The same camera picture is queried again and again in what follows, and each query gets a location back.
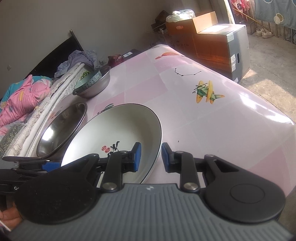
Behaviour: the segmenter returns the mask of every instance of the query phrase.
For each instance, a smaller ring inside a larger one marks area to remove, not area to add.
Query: pair of shoes
[[[269,32],[267,29],[262,30],[262,38],[267,39],[273,36],[272,32]]]
[[[267,29],[264,29],[264,28],[260,28],[260,29],[257,29],[256,30],[256,35],[257,36],[262,36],[262,38],[270,38],[273,36],[273,33],[272,32],[269,32]]]

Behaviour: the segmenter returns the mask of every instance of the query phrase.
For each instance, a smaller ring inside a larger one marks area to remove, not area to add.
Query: white plate
[[[122,104],[91,119],[70,143],[62,166],[87,154],[107,157],[112,151],[130,151],[142,144],[139,170],[123,175],[124,183],[141,183],[147,178],[160,152],[162,128],[157,115],[140,104]]]

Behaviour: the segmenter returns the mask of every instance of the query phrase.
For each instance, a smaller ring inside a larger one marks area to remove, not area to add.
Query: metal screw
[[[184,188],[186,188],[187,190],[194,191],[194,190],[198,189],[198,185],[196,183],[185,183]]]
[[[114,190],[117,188],[117,185],[115,183],[104,183],[103,188],[106,190]]]

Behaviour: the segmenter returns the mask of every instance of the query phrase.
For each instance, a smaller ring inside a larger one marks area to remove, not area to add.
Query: human hand
[[[22,218],[14,205],[3,212],[0,211],[0,220],[10,229],[14,229],[22,221]]]

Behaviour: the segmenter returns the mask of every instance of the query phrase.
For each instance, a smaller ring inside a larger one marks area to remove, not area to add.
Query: white plastic bag
[[[184,9],[181,11],[173,11],[172,15],[167,16],[166,22],[178,22],[181,20],[187,20],[191,18],[195,18],[194,12],[190,9]]]

